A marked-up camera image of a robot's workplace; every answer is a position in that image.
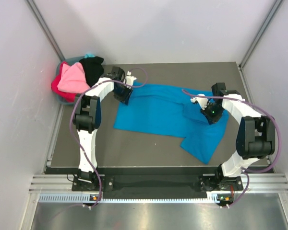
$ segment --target blue cloth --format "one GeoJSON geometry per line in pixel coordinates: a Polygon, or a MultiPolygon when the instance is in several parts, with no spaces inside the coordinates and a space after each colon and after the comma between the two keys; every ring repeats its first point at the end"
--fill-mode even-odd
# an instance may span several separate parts
{"type": "Polygon", "coordinates": [[[92,53],[87,53],[84,58],[88,58],[88,57],[89,57],[89,58],[94,58],[95,55],[92,54],[92,53]]]}
{"type": "MultiPolygon", "coordinates": [[[[209,125],[199,105],[192,104],[181,89],[153,84],[134,89],[129,104],[120,103],[114,128],[185,138],[180,146],[208,164],[224,135],[228,113],[224,111],[216,124],[209,125]]],[[[212,95],[191,89],[188,92],[212,95]]]]}

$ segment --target pile of clothes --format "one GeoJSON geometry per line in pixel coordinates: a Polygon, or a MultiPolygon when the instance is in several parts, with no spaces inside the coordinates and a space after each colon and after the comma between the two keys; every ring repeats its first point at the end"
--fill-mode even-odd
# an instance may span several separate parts
{"type": "Polygon", "coordinates": [[[104,73],[103,61],[103,58],[86,55],[72,66],[62,62],[59,74],[51,83],[51,90],[73,102],[77,93],[83,93],[98,82],[104,73]]]}

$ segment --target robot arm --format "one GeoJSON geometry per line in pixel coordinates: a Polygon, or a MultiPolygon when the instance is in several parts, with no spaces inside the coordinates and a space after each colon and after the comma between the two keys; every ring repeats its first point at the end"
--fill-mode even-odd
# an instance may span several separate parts
{"type": "MultiPolygon", "coordinates": [[[[136,78],[131,76],[130,72],[127,73],[125,78],[122,78],[122,75],[123,70],[121,68],[113,67],[112,72],[106,75],[106,77],[100,78],[96,84],[100,84],[106,80],[117,80],[125,81],[128,85],[133,85],[136,78]]],[[[88,91],[82,97],[73,118],[73,123],[76,126],[80,144],[83,146],[89,160],[95,168],[97,167],[95,155],[96,133],[101,123],[100,102],[112,91],[114,92],[114,97],[116,99],[128,104],[129,97],[132,93],[130,87],[112,81],[102,83],[98,87],[88,91]]],[[[79,178],[92,181],[94,176],[93,172],[94,170],[85,158],[84,152],[80,149],[79,178]]]]}
{"type": "Polygon", "coordinates": [[[242,96],[237,91],[226,90],[224,83],[213,85],[212,92],[214,96],[224,98],[215,99],[214,102],[200,97],[191,99],[193,103],[199,103],[201,113],[207,118],[208,123],[216,123],[223,111],[227,110],[239,124],[236,151],[228,161],[219,165],[216,171],[215,183],[222,189],[235,183],[243,169],[274,153],[275,127],[268,117],[241,103],[244,100],[242,96]]]}

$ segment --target gray table surface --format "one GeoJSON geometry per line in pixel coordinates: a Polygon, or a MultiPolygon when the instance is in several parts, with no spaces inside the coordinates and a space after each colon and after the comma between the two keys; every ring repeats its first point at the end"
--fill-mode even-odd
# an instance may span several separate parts
{"type": "MultiPolygon", "coordinates": [[[[210,91],[216,82],[225,82],[227,89],[237,90],[246,98],[246,92],[234,62],[218,63],[174,63],[118,65],[125,71],[142,67],[149,74],[148,83],[173,85],[210,91]]],[[[112,66],[105,66],[111,72],[112,66]]],[[[134,70],[133,75],[144,81],[144,74],[134,70]]],[[[159,136],[113,128],[119,102],[110,93],[101,103],[102,123],[96,136],[96,159],[99,167],[127,166],[205,166],[180,147],[182,138],[159,136]]],[[[69,133],[72,108],[64,108],[57,138],[52,167],[78,167],[80,151],[69,133]]],[[[233,117],[228,120],[225,135],[219,143],[209,166],[226,161],[235,151],[238,123],[233,117]]],[[[267,165],[266,160],[257,165],[267,165]]]]}
{"type": "Polygon", "coordinates": [[[288,230],[278,194],[246,194],[230,209],[184,203],[99,204],[91,211],[82,206],[66,209],[70,205],[39,203],[31,229],[288,230]]]}

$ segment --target black cloth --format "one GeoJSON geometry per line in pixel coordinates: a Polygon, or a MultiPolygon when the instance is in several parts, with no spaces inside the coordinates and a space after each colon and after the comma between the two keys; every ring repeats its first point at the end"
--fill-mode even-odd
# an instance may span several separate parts
{"type": "Polygon", "coordinates": [[[104,68],[101,65],[103,61],[104,59],[102,57],[87,57],[79,61],[83,66],[86,83],[90,87],[95,85],[100,76],[104,73],[104,68]]]}

